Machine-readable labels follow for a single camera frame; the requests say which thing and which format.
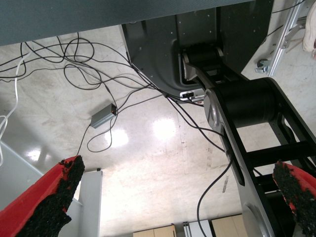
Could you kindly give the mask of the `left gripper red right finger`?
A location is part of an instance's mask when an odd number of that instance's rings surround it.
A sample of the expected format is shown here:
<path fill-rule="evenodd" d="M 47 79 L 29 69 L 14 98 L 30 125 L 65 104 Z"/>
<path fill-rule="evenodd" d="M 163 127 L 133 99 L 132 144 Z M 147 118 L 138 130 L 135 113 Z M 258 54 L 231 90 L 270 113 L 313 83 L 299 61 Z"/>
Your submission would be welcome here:
<path fill-rule="evenodd" d="M 275 163 L 273 180 L 307 237 L 316 235 L 316 178 L 297 166 Z"/>

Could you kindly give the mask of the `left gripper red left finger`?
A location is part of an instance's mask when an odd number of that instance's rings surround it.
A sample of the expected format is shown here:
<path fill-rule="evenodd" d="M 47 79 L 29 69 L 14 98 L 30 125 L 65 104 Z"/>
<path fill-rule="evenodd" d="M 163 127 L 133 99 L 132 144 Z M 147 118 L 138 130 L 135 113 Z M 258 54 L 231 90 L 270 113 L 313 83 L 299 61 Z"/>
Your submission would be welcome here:
<path fill-rule="evenodd" d="M 81 156 L 63 159 L 0 212 L 2 237 L 56 237 L 72 219 L 72 203 L 85 166 Z"/>

